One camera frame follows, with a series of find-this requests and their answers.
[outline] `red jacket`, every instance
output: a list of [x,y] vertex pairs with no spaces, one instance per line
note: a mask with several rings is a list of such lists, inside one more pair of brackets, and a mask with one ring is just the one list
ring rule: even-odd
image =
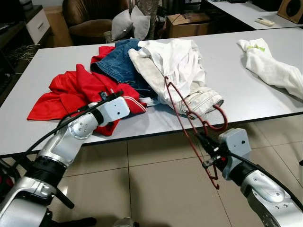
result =
[[[114,47],[99,47],[99,55],[92,58],[91,63],[104,58]],[[139,93],[128,84],[119,84],[98,73],[87,72],[83,65],[77,64],[76,71],[67,71],[56,76],[50,86],[51,92],[43,94],[29,113],[28,120],[55,120],[61,119],[68,113],[76,111],[81,106],[101,100],[99,92],[122,90],[123,97],[133,114],[146,112],[146,104],[139,102]],[[95,131],[110,136],[119,120],[105,127],[98,127]]]

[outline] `white stripe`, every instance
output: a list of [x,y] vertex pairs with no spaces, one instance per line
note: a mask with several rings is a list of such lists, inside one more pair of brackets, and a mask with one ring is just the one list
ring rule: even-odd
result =
[[129,97],[129,96],[123,96],[124,99],[128,99],[128,100],[131,100],[133,101],[135,104],[137,104],[137,106],[139,106],[143,111],[146,111],[146,108],[141,104],[139,103],[137,100],[135,100],[133,97]]

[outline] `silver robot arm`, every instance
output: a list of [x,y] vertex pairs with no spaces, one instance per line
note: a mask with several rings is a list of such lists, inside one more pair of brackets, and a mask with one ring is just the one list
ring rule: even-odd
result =
[[96,107],[53,135],[38,153],[32,166],[0,204],[1,227],[48,226],[48,211],[54,196],[69,208],[73,203],[57,189],[66,168],[74,161],[83,142],[100,125],[107,125],[130,113],[122,97]]
[[250,159],[251,149],[244,129],[226,131],[219,136],[219,144],[210,138],[199,138],[202,146],[211,156],[205,162],[204,168],[215,164],[226,180],[233,180],[240,186],[250,207],[260,217],[265,227],[303,226],[302,210],[282,187],[266,176],[265,171],[260,171],[230,155],[231,152],[247,160]]

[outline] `white table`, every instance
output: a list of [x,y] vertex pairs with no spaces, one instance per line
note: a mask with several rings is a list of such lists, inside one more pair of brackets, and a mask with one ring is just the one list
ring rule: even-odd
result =
[[[277,12],[265,11],[249,1],[246,3],[230,3],[228,1],[213,2],[209,0],[208,2],[256,30],[303,26],[303,24],[295,24],[280,17]],[[266,26],[255,22],[255,19],[260,17],[275,22],[275,25]]]
[[[225,99],[223,109],[229,122],[251,122],[259,119],[301,114],[303,103],[284,90],[265,84],[245,69],[246,57],[236,44],[239,39],[263,37],[273,56],[294,65],[303,72],[303,30],[274,29],[187,37],[199,46],[204,57],[206,85]],[[75,70],[77,63],[89,69],[92,56],[100,45],[40,49],[0,108],[0,156],[24,152],[40,137],[56,127],[58,121],[27,121],[37,99],[57,74]],[[206,115],[212,124],[223,120],[217,112]],[[158,105],[141,115],[120,121],[111,137],[93,135],[87,143],[125,140],[180,130],[172,109]]]

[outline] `white pillow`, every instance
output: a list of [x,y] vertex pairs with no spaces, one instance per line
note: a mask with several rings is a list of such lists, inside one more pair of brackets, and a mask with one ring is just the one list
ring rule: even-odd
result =
[[122,39],[133,28],[129,10],[124,10],[114,17],[112,22],[112,41]]
[[145,16],[141,10],[135,6],[131,13],[131,20],[133,22],[134,37],[144,40],[150,29],[151,16]]

